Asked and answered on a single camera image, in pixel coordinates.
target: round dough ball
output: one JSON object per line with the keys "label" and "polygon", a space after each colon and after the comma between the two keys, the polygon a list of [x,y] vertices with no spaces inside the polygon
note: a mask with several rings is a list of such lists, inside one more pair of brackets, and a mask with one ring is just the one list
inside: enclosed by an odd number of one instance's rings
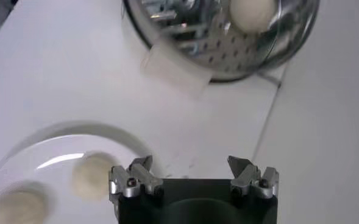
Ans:
{"label": "round dough ball", "polygon": [[114,166],[110,156],[95,154],[83,159],[73,170],[74,193],[86,200],[102,200],[108,195],[108,172]]}
{"label": "round dough ball", "polygon": [[275,0],[231,0],[230,14],[243,32],[267,31],[277,10]]}
{"label": "round dough ball", "polygon": [[0,224],[42,224],[47,210],[41,195],[12,192],[0,198]]}

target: dough ball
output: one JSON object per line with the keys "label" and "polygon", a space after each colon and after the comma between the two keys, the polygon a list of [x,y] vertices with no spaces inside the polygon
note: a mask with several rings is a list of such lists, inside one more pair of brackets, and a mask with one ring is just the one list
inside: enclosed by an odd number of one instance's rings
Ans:
{"label": "dough ball", "polygon": [[73,170],[74,193],[86,200],[102,200],[108,195],[108,172],[112,166],[112,158],[105,154],[95,154],[82,159]]}
{"label": "dough ball", "polygon": [[47,214],[41,195],[12,192],[0,198],[0,224],[42,224]]}
{"label": "dough ball", "polygon": [[275,0],[231,0],[230,5],[233,22],[247,33],[267,31],[276,11]]}

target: white table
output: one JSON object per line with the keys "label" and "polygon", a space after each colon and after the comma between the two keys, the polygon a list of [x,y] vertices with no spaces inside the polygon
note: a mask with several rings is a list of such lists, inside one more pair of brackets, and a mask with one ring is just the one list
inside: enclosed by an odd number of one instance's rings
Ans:
{"label": "white table", "polygon": [[251,77],[192,99],[152,80],[120,7],[17,4],[0,30],[0,160],[50,136],[91,133],[152,153],[162,175],[227,178],[228,155],[254,154],[277,88]]}

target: white plate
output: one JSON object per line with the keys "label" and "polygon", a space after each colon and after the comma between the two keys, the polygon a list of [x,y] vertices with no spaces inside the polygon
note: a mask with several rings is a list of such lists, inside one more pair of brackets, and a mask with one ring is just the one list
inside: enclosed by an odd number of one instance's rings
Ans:
{"label": "white plate", "polygon": [[0,168],[0,193],[19,185],[44,191],[50,205],[45,224],[116,223],[108,198],[85,201],[71,189],[75,163],[94,152],[108,153],[124,167],[138,157],[131,149],[99,136],[69,135],[48,139],[22,150]]}

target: screw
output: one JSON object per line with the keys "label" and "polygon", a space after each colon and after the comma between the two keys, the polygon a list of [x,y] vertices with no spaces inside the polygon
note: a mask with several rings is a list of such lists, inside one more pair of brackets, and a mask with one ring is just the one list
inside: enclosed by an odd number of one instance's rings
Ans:
{"label": "screw", "polygon": [[136,186],[136,184],[137,184],[137,180],[133,177],[129,178],[128,181],[126,182],[126,185],[128,187],[134,187]]}
{"label": "screw", "polygon": [[266,179],[261,179],[259,181],[259,186],[263,187],[263,188],[268,188],[269,187],[269,181]]}
{"label": "screw", "polygon": [[156,187],[154,190],[154,196],[157,198],[162,198],[164,193],[165,192],[164,192],[163,188],[161,188],[161,187]]}
{"label": "screw", "polygon": [[233,197],[233,198],[240,198],[240,197],[241,197],[241,189],[238,188],[238,187],[234,187],[234,188],[231,190],[231,194],[232,194],[232,197]]}

